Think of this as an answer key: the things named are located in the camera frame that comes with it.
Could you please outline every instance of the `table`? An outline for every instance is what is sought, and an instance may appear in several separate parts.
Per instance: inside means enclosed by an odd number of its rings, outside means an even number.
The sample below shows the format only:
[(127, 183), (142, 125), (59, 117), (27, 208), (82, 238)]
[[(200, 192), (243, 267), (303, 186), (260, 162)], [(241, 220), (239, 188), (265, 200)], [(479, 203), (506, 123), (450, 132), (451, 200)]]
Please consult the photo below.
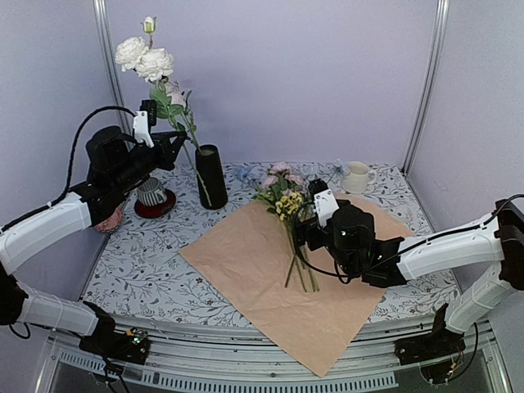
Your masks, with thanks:
[[(197, 181), (189, 166), (155, 176), (174, 191), (175, 209), (160, 219), (142, 219), (133, 211), (135, 195), (124, 208), (124, 220), (111, 235), (84, 292), (84, 300), (104, 310), (169, 323), (248, 328), (251, 324), (178, 254), (235, 209), (249, 203), (254, 188), (237, 176), (240, 168), (264, 177), (270, 164), (226, 164), (229, 202), (221, 210), (200, 206)], [(302, 163), (293, 167), (307, 179), (320, 177), (340, 192), (333, 164)], [(416, 234), (431, 230), (416, 197), (395, 166), (374, 165), (377, 181), (364, 198), (388, 210)], [(369, 323), (429, 315), (459, 294), (452, 272), (429, 274), (387, 290)]]

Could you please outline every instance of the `white wall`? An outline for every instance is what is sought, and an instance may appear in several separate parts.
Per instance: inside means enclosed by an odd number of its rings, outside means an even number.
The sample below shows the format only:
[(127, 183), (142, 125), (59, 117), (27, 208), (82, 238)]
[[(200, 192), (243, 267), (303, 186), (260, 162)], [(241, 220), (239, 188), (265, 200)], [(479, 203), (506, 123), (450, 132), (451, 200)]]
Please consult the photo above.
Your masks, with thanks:
[[(411, 180), (436, 229), (524, 192), (524, 2), (450, 2), (431, 108)], [(483, 266), (457, 269), (464, 287)], [(515, 391), (524, 386), (524, 296), (490, 316)]]
[[(400, 165), (422, 93), (436, 1), (108, 2), (113, 44), (157, 16), (155, 46), (193, 89), (201, 142), (224, 161)], [(148, 86), (120, 73), (127, 106)]]
[[(79, 123), (112, 100), (92, 2), (2, 0), (0, 7), (0, 225), (4, 225), (61, 192)], [(75, 181), (87, 172), (86, 139), (114, 123), (114, 115), (101, 115), (86, 127)], [(68, 237), (36, 255), (16, 277), (76, 300), (101, 240), (93, 230)], [(2, 393), (34, 389), (47, 332), (32, 330), (33, 338), (22, 341), (0, 327)]]

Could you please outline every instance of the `cup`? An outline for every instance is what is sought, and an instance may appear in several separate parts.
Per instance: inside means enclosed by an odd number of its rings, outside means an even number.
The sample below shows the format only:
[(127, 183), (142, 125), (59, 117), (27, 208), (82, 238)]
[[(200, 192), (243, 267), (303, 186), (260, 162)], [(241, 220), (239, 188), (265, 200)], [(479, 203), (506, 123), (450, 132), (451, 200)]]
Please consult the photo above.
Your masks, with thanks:
[(377, 171), (362, 162), (350, 162), (348, 169), (350, 174), (342, 179), (341, 185), (344, 190), (351, 194), (362, 194), (366, 191), (368, 185), (377, 180)]
[(138, 187), (137, 198), (145, 206), (156, 206), (167, 201), (164, 186), (158, 178), (149, 178)]

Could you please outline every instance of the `floral tablecloth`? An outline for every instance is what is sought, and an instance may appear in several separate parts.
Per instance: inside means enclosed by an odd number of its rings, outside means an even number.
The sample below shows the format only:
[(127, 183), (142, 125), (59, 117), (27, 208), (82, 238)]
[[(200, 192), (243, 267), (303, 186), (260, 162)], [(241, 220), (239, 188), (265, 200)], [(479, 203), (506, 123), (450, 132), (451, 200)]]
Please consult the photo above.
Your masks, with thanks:
[[(178, 254), (235, 209), (249, 203), (255, 190), (237, 176), (247, 167), (264, 177), (270, 164), (226, 164), (224, 174), (229, 202), (221, 210), (205, 210), (198, 200), (195, 174), (188, 166), (159, 171), (157, 178), (178, 200), (175, 209), (160, 219), (142, 219), (133, 210), (132, 195), (124, 208), (124, 222), (111, 235), (84, 293), (84, 300), (104, 310), (137, 318), (222, 327), (248, 327), (246, 320), (224, 297)], [(334, 191), (340, 178), (331, 164), (297, 164), (305, 178), (320, 177)], [(431, 230), (415, 196), (396, 167), (376, 165), (377, 181), (364, 194), (388, 210), (413, 232)], [(387, 290), (369, 322), (429, 314), (459, 294), (450, 271), (433, 273), (407, 285)]]

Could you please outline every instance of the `mug handle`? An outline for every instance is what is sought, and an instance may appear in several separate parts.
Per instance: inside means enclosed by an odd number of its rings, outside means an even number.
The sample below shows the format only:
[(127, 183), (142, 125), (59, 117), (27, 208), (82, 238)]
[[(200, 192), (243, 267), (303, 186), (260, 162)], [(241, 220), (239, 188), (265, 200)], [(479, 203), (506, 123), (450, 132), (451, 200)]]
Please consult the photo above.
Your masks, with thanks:
[(377, 171), (375, 169), (370, 169), (368, 176), (369, 176), (368, 184), (373, 184), (377, 181)]

